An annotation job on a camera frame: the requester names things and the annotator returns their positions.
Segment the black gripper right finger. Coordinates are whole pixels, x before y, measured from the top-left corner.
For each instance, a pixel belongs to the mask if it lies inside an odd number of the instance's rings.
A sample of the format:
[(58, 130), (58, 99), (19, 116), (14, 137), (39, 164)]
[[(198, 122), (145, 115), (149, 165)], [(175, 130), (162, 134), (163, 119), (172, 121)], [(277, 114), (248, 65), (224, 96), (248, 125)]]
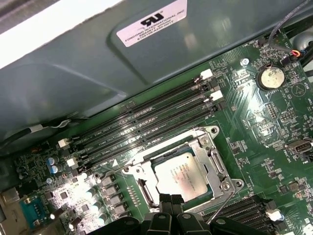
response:
[(242, 224), (227, 217), (216, 217), (206, 223), (195, 213), (184, 212), (184, 200), (180, 194), (172, 195), (172, 205), (178, 230), (181, 235), (259, 235), (261, 232), (248, 225)]

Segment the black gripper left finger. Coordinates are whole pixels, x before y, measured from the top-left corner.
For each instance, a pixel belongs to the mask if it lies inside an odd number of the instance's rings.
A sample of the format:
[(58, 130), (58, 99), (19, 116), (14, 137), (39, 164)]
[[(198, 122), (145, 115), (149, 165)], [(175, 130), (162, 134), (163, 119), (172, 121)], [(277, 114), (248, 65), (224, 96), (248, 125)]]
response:
[(131, 216), (124, 216), (97, 230), (99, 235), (169, 235), (171, 233), (172, 216), (162, 211), (169, 210), (172, 198), (169, 194), (159, 195), (160, 212), (148, 213), (143, 221)]

